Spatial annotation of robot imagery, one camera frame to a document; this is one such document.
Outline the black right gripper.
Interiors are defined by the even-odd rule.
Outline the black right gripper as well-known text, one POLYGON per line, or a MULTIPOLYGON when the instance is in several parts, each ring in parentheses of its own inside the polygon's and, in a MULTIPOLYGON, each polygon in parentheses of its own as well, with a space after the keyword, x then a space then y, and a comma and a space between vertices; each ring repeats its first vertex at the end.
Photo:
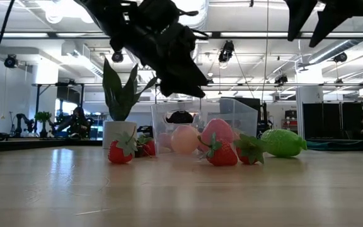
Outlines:
MULTIPOLYGON (((289 8, 288 41, 293 41, 318 3, 317 0, 284 0, 289 8)), ((316 47, 333 29, 336 16, 363 16, 363 0, 321 0, 325 4, 317 13, 318 22, 309 47, 316 47)))

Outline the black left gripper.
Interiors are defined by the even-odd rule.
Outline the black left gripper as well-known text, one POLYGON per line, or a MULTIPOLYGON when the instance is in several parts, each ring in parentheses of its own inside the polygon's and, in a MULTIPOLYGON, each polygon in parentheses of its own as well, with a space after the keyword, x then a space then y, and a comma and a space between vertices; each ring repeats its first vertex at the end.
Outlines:
MULTIPOLYGON (((114 51, 125 48, 139 59, 189 55, 196 36, 178 22, 181 16, 196 16, 197 11, 179 9, 171 0, 135 1, 78 0, 103 33, 110 37, 114 51)), ((164 96, 173 93, 203 98, 201 89, 208 81, 190 58, 160 61, 159 83, 164 96)))

